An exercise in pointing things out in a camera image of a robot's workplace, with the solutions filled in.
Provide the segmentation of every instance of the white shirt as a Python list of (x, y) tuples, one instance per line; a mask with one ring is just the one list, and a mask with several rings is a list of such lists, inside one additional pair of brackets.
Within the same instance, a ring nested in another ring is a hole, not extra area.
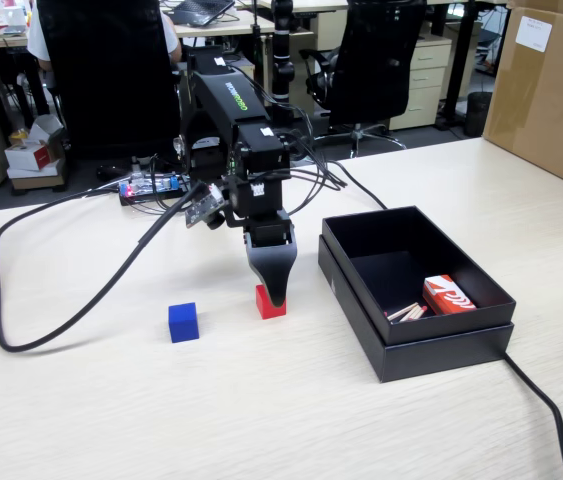
[[(172, 53), (179, 45), (179, 39), (168, 24), (168, 20), (165, 18), (163, 12), (161, 12), (161, 23), (163, 24), (165, 44), (168, 48), (168, 53)], [(37, 2), (34, 2), (32, 23), (30, 24), (30, 31), (28, 32), (28, 52), (37, 57), (39, 60), (45, 60), (46, 62), (50, 61), (50, 54), (48, 53), (48, 47), (45, 44), (43, 30), (41, 29), (41, 22), (39, 21)]]

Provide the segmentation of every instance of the blue cube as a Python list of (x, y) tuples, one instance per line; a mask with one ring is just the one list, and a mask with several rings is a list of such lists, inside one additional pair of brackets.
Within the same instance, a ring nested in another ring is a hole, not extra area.
[(197, 307), (194, 303), (172, 305), (168, 308), (168, 324), (172, 343), (187, 342), (199, 338)]

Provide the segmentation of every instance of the small stick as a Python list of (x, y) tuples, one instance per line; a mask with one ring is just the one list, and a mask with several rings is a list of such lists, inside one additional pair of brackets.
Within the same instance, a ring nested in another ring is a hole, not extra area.
[(428, 307), (423, 307), (421, 310), (419, 310), (419, 313), (412, 315), (409, 320), (418, 320), (421, 318), (421, 316), (425, 313), (425, 311), (428, 309)]
[(422, 311), (421, 307), (419, 305), (417, 305), (416, 307), (414, 307), (412, 310), (410, 310), (410, 313), (408, 313), (405, 317), (403, 317), (401, 319), (401, 323), (403, 322), (407, 322), (409, 320), (412, 320), (412, 318), (417, 315), (420, 311)]
[(401, 315), (403, 315), (404, 313), (408, 313), (409, 311), (411, 311), (413, 308), (418, 307), (419, 304), (418, 303), (413, 303), (412, 305), (410, 305), (409, 307), (405, 307), (403, 310), (399, 310), (396, 313), (393, 313), (392, 315), (390, 315), (388, 317), (388, 320), (394, 320), (397, 317), (400, 317)]

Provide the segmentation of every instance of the chair backrest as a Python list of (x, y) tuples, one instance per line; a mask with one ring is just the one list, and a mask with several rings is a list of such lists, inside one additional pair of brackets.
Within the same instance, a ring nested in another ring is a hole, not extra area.
[(348, 0), (348, 20), (332, 69), (330, 124), (377, 122), (405, 112), (410, 61), (426, 0)]
[(94, 156), (172, 148), (179, 100), (158, 0), (37, 0), (72, 146)]

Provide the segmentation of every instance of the person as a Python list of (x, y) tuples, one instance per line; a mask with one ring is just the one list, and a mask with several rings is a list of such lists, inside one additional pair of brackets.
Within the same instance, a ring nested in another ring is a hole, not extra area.
[[(181, 42), (174, 30), (174, 23), (169, 17), (161, 13), (161, 22), (163, 24), (163, 32), (165, 33), (165, 44), (170, 55), (170, 61), (177, 63), (181, 61), (182, 47)], [(37, 10), (37, 2), (32, 7), (32, 22), (30, 23), (30, 31), (28, 32), (28, 52), (37, 57), (39, 66), (46, 72), (52, 71), (52, 63), (48, 47), (45, 44), (41, 22), (39, 21), (39, 12)]]

